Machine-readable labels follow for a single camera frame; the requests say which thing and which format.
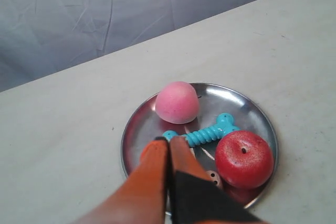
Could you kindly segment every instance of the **round metal tray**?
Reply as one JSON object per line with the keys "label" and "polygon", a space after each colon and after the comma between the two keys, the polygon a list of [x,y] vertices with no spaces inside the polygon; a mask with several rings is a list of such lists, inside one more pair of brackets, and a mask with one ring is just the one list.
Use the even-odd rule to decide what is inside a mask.
{"label": "round metal tray", "polygon": [[[128,121],[121,141],[121,159],[128,176],[139,163],[142,149],[147,143],[167,130],[185,134],[203,129],[215,123],[221,113],[230,113],[235,125],[242,130],[252,131],[267,141],[273,151],[274,171],[270,179],[253,190],[240,190],[224,184],[224,191],[242,203],[245,208],[253,205],[272,180],[278,166],[279,148],[275,130],[265,113],[246,96],[214,84],[191,83],[199,98],[200,111],[197,118],[188,124],[176,125],[161,120],[155,112],[156,95],[145,101]],[[194,148],[195,157],[206,170],[216,171],[214,153],[218,141]]]}

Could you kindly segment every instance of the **blue dog bone toy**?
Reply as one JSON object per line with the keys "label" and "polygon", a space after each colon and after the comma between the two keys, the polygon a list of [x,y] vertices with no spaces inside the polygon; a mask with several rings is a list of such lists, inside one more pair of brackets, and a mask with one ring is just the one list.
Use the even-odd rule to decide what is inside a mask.
{"label": "blue dog bone toy", "polygon": [[[219,140],[230,132],[239,130],[240,128],[234,125],[233,116],[229,113],[223,113],[217,117],[216,124],[182,136],[186,137],[190,147],[195,147],[196,145]],[[178,133],[175,131],[166,131],[162,135],[169,141],[174,136],[178,136]]]}

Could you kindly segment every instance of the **white table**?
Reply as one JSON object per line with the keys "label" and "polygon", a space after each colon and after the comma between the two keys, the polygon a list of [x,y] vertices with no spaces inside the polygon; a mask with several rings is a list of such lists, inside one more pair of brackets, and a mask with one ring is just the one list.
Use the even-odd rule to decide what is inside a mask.
{"label": "white table", "polygon": [[259,0],[0,93],[1,223],[68,223],[124,180],[120,139],[174,80],[233,88],[269,115],[280,165],[252,209],[333,223],[336,0]]}

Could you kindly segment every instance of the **pink ball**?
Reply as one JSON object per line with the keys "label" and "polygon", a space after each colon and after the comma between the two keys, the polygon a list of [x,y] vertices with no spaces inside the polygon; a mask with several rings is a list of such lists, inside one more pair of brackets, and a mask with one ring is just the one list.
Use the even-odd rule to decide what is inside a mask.
{"label": "pink ball", "polygon": [[200,104],[195,89],[183,81],[168,84],[156,97],[158,116],[170,123],[189,123],[197,117]]}

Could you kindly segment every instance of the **white fabric backdrop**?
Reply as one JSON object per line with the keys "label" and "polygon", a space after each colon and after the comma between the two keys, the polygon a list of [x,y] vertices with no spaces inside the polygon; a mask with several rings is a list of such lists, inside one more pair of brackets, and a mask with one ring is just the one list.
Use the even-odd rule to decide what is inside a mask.
{"label": "white fabric backdrop", "polygon": [[0,91],[251,1],[0,0]]}

